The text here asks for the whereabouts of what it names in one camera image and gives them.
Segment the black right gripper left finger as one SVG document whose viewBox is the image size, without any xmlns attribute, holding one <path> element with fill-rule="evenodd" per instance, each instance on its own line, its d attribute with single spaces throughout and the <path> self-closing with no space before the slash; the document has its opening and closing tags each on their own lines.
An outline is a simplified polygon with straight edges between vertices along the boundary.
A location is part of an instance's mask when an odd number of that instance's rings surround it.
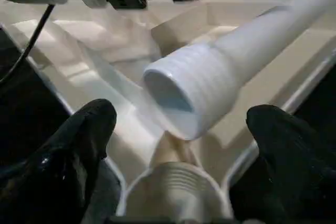
<svg viewBox="0 0 336 224">
<path fill-rule="evenodd" d="M 1 223 L 81 223 L 117 113 L 96 99 L 26 160 L 1 168 Z"/>
</svg>

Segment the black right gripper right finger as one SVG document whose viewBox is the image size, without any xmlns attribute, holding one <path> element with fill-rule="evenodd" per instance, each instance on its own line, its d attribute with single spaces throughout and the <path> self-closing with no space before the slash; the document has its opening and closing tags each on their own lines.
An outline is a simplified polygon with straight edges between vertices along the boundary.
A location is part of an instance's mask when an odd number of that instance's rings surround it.
<svg viewBox="0 0 336 224">
<path fill-rule="evenodd" d="M 316 130 L 269 104 L 250 108 L 246 124 L 285 218 L 335 222 L 335 151 Z"/>
</svg>

